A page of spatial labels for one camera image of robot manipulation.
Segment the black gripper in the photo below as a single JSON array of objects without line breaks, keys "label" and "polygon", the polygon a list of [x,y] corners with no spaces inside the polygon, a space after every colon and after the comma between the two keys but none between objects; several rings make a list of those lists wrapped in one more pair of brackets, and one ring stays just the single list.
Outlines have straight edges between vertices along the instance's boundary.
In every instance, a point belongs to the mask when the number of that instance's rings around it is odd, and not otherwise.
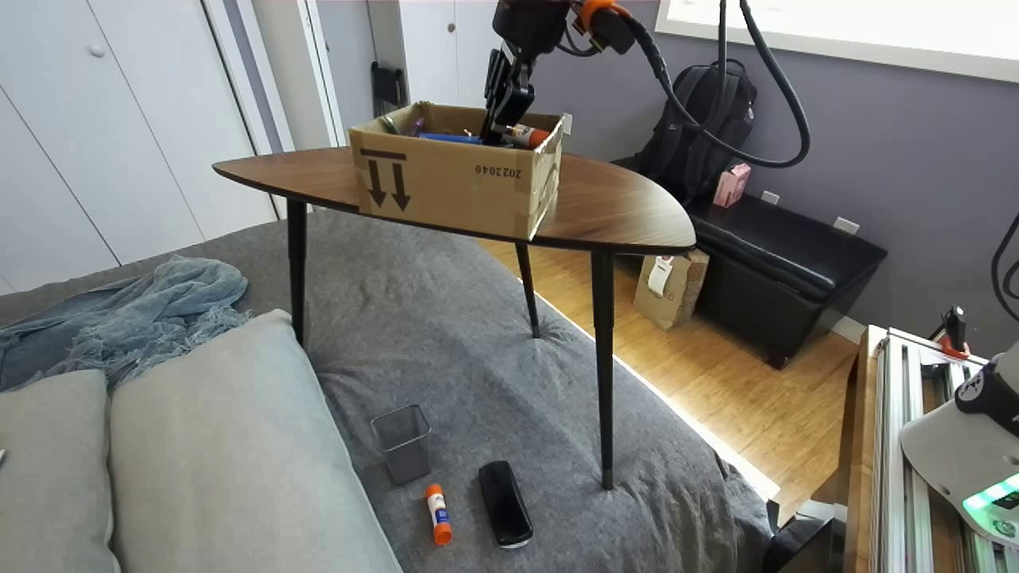
[{"label": "black gripper", "polygon": [[[561,45],[571,9],[571,0],[498,0],[494,31],[507,42],[510,52],[538,58]],[[510,64],[507,52],[494,49],[486,58],[483,101],[486,114],[482,124],[482,139],[490,148],[504,148],[507,130],[536,101],[533,69]]]}]

